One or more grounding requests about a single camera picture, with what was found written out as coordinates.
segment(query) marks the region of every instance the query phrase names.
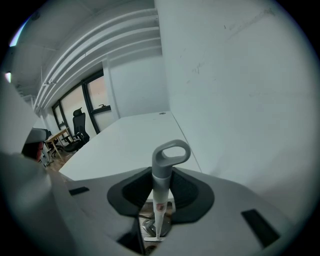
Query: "chair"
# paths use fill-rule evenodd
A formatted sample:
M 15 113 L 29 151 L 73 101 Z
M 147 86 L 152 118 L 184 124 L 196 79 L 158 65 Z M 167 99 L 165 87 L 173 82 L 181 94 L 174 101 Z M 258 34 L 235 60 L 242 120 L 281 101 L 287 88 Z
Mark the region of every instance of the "chair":
M 81 111 L 82 107 L 79 109 L 75 110 L 73 112 L 73 127 L 74 127 L 74 136 L 71 136 L 73 139 L 73 142 L 69 140 L 69 135 L 63 140 L 67 141 L 69 144 L 64 146 L 64 150 L 66 152 L 73 152 L 73 151 L 78 151 L 81 149 L 84 144 L 86 144 L 90 137 L 86 133 L 86 113 L 82 113 Z

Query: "ceiling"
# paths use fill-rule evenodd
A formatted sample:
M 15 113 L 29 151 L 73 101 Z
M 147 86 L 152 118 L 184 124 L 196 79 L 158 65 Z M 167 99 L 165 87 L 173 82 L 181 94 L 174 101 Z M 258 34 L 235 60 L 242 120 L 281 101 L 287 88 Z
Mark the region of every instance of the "ceiling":
M 29 19 L 10 53 L 11 83 L 21 95 L 37 96 L 48 65 L 61 55 L 64 43 L 84 22 L 99 13 L 127 1 L 52 0 L 38 11 L 37 20 Z

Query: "red label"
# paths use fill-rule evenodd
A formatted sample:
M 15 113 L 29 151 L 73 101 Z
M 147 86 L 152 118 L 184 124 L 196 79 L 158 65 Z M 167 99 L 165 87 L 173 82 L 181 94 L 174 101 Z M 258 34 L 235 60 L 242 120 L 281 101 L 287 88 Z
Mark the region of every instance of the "red label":
M 156 209 L 158 210 L 158 212 L 162 212 L 165 209 L 165 204 L 164 203 L 157 203 Z

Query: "window frame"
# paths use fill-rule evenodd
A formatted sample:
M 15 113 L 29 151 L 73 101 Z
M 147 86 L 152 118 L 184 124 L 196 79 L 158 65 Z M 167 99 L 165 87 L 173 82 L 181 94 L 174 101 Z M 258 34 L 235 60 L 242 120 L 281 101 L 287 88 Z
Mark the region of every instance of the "window frame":
M 72 87 L 70 90 L 68 90 L 60 99 L 57 100 L 57 102 L 52 106 L 52 111 L 53 111 L 53 115 L 54 115 L 54 119 L 56 122 L 56 125 L 58 126 L 58 129 L 61 131 L 61 127 L 65 126 L 67 127 L 67 130 L 69 132 L 70 135 L 73 135 L 73 132 L 70 130 L 61 101 L 70 93 L 72 93 L 76 88 L 78 88 L 79 86 L 82 87 L 82 93 L 83 93 L 83 97 L 84 97 L 84 102 L 85 102 L 85 106 L 86 109 L 89 113 L 89 117 L 91 120 L 91 123 L 93 125 L 93 128 L 96 132 L 96 134 L 98 135 L 100 133 L 100 129 L 99 126 L 97 124 L 96 118 L 95 118 L 95 114 L 98 113 L 103 113 L 106 111 L 111 111 L 111 107 L 110 105 L 107 106 L 102 106 L 100 108 L 97 109 L 93 109 L 93 105 L 92 105 L 92 101 L 90 99 L 90 94 L 89 94 L 89 90 L 88 90 L 88 84 L 100 77 L 104 76 L 104 71 L 103 69 L 93 73 L 92 75 L 88 76 L 86 79 L 81 80 L 81 82 L 77 83 L 74 87 Z M 62 115 L 62 119 L 63 122 L 59 123 L 58 121 L 58 117 L 56 114 L 56 107 L 59 107 L 61 115 Z

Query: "white desk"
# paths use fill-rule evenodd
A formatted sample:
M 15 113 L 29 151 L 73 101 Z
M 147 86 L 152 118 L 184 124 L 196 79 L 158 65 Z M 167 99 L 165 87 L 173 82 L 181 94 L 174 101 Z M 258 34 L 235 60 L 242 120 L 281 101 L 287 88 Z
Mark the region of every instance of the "white desk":
M 149 167 L 155 148 L 174 139 L 186 141 L 169 111 L 166 114 L 123 117 L 84 145 L 60 172 L 79 181 Z M 183 154 L 184 150 L 171 148 L 165 153 L 171 157 Z M 193 154 L 187 162 L 177 167 L 200 172 Z

